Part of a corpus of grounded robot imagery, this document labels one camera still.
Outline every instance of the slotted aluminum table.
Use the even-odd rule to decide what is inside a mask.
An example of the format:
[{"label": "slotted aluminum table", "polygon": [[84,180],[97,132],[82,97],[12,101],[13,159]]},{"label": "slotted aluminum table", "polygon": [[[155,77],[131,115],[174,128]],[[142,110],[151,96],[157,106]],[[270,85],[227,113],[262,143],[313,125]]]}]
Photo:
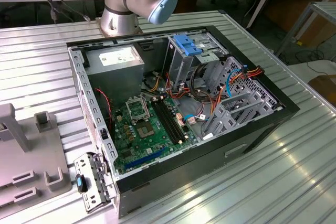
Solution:
[{"label": "slotted aluminum table", "polygon": [[301,28],[304,22],[306,23],[302,27],[302,29],[306,30],[311,24],[311,19],[316,18],[317,15],[322,16],[329,22],[336,25],[336,2],[312,2],[310,3],[306,7],[306,9],[304,9],[303,13],[298,18],[298,20],[295,22],[291,30],[287,33],[287,35],[281,42],[279,49],[275,52],[275,55],[279,56],[285,50],[285,48],[288,46],[288,43],[292,40],[292,37]]},{"label": "slotted aluminum table", "polygon": [[334,108],[262,44],[219,12],[173,15],[144,32],[215,25],[301,110],[256,150],[118,220],[111,205],[87,215],[73,161],[93,151],[71,76],[65,43],[101,38],[95,22],[4,29],[0,33],[0,103],[17,119],[57,115],[72,190],[1,220],[2,223],[335,223]]}]

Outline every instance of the metal bracket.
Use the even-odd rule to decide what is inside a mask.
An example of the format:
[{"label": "metal bracket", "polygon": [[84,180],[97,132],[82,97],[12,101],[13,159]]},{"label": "metal bracket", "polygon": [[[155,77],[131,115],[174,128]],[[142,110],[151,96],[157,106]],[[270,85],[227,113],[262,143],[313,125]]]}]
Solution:
[{"label": "metal bracket", "polygon": [[85,210],[90,213],[108,203],[117,196],[117,190],[101,155],[85,153],[75,160],[76,173],[83,175],[87,191],[82,194]]}]

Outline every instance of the side panel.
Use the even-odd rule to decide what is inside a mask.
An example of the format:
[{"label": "side panel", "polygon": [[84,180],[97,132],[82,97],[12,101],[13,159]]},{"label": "side panel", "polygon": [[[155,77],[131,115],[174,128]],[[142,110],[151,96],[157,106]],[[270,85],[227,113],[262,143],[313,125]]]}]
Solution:
[{"label": "side panel", "polygon": [[269,132],[269,129],[274,129],[274,127],[267,126],[245,135],[230,144],[149,180],[141,186],[125,191],[120,195],[119,218],[242,156],[254,141],[261,143],[265,139],[263,133]]}]

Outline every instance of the table leg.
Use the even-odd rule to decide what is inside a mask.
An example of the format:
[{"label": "table leg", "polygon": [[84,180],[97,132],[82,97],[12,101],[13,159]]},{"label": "table leg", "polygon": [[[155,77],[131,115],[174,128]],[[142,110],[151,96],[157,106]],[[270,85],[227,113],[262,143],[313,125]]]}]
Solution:
[{"label": "table leg", "polygon": [[293,25],[293,27],[291,28],[291,30],[287,33],[287,35],[285,36],[285,38],[281,42],[279,49],[277,49],[275,51],[274,54],[277,57],[279,57],[279,55],[284,51],[284,49],[287,47],[288,43],[290,42],[290,40],[292,39],[292,37],[294,36],[294,34],[298,31],[298,29],[302,26],[302,24],[306,21],[306,19],[308,18],[308,16],[311,14],[311,8],[310,8],[310,6],[311,6],[311,4],[309,4],[306,7],[306,9],[304,9],[304,11],[301,14],[301,16],[299,17],[299,19],[295,22],[295,24]]},{"label": "table leg", "polygon": [[307,31],[308,27],[313,23],[313,21],[316,19],[317,14],[313,13],[307,20],[307,22],[303,25],[303,27],[300,29],[298,34],[295,36],[296,40],[299,40],[301,36]]},{"label": "table leg", "polygon": [[253,15],[252,15],[252,18],[250,19],[250,21],[249,21],[249,23],[248,23],[248,25],[247,25],[246,28],[250,28],[250,27],[252,26],[254,20],[256,19],[257,15],[258,15],[258,13],[260,12],[261,7],[264,5],[265,1],[266,1],[266,0],[260,0],[260,2],[259,2],[259,4],[258,4],[256,10],[254,11],[254,13],[253,13]]}]

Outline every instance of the chip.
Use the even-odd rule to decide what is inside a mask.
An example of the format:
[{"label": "chip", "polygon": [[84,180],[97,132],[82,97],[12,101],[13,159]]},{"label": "chip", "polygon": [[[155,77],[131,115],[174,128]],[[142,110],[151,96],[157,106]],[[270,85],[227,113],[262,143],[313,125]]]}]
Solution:
[{"label": "chip", "polygon": [[140,138],[145,138],[155,134],[153,126],[149,122],[142,121],[137,123],[135,127],[140,135]]},{"label": "chip", "polygon": [[122,153],[122,156],[123,156],[123,157],[129,157],[129,156],[132,156],[132,153],[131,153],[130,150],[128,150],[128,151],[123,152],[123,153]]}]

